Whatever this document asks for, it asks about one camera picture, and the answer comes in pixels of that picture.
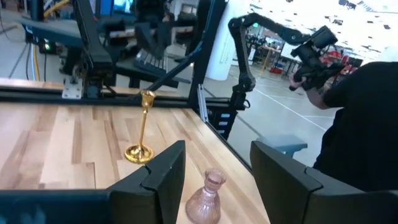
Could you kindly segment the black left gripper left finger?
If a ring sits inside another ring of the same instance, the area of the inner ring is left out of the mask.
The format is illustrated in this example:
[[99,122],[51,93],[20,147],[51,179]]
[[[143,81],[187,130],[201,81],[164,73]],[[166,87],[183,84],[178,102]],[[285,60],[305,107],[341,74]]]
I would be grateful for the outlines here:
[[106,189],[3,190],[1,223],[175,223],[185,141]]

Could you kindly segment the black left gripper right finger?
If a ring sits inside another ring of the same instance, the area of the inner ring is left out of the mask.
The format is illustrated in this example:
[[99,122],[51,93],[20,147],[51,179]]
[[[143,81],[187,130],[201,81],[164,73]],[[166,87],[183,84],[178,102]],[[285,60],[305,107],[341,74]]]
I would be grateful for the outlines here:
[[259,142],[252,175],[271,223],[397,223],[397,191],[363,192]]

